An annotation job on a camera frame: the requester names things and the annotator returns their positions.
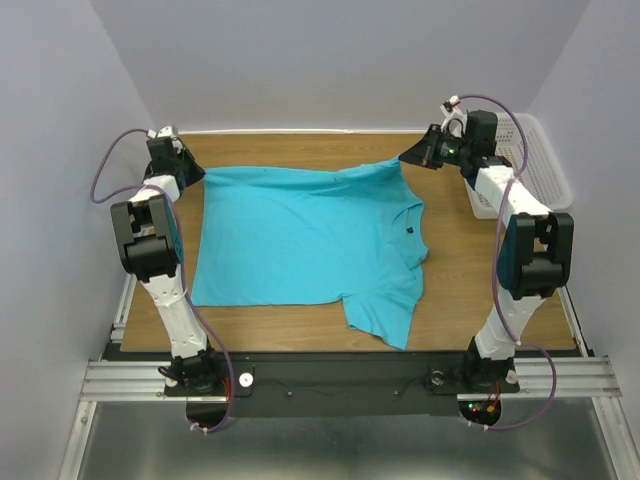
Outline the white plastic basket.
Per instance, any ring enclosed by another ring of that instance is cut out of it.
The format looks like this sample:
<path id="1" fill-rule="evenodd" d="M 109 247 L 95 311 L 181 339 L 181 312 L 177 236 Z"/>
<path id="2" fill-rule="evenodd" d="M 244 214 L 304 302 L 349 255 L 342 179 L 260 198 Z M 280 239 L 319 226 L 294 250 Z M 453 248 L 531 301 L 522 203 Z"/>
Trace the white plastic basket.
<path id="1" fill-rule="evenodd" d="M 573 196 L 547 135 L 534 116 L 526 113 L 516 113 L 515 116 L 528 146 L 527 166 L 519 181 L 551 210 L 567 211 Z M 498 113 L 497 119 L 496 154 L 519 169 L 524 154 L 519 131 L 506 113 Z"/>

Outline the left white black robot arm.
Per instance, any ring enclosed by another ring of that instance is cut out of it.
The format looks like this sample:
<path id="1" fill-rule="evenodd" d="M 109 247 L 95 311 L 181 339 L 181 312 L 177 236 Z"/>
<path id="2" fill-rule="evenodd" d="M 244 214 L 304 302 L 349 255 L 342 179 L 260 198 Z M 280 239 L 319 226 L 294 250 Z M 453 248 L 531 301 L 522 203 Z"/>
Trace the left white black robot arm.
<path id="1" fill-rule="evenodd" d="M 135 195 L 110 207 L 119 257 L 151 297 L 167 332 L 172 360 L 160 374 L 169 387 L 211 394 L 221 383 L 215 351 L 187 299 L 184 248 L 171 210 L 184 190 L 204 177 L 169 127 L 149 133 L 150 162 Z"/>

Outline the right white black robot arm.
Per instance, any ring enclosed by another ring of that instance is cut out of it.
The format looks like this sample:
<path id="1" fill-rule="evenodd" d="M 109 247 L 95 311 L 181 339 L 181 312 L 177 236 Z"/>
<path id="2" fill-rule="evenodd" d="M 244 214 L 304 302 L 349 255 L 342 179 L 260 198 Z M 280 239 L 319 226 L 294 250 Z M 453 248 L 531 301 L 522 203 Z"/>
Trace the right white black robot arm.
<path id="1" fill-rule="evenodd" d="M 497 153 L 498 117 L 483 110 L 442 108 L 401 161 L 425 168 L 452 165 L 470 189 L 483 196 L 498 218 L 492 260 L 493 309 L 471 340 L 455 375 L 473 391 L 514 382 L 513 358 L 536 310 L 569 279 L 574 220 L 543 205 L 521 183 L 512 163 Z"/>

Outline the turquoise t shirt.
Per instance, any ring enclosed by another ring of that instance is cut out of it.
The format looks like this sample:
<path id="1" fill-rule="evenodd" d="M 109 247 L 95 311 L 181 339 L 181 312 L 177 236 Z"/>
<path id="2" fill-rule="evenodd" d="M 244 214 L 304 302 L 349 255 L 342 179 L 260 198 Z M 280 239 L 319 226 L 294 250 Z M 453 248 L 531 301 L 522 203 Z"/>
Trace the turquoise t shirt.
<path id="1" fill-rule="evenodd" d="M 424 204 L 398 159 L 210 168 L 203 184 L 195 305 L 340 302 L 350 328 L 407 347 L 428 249 Z"/>

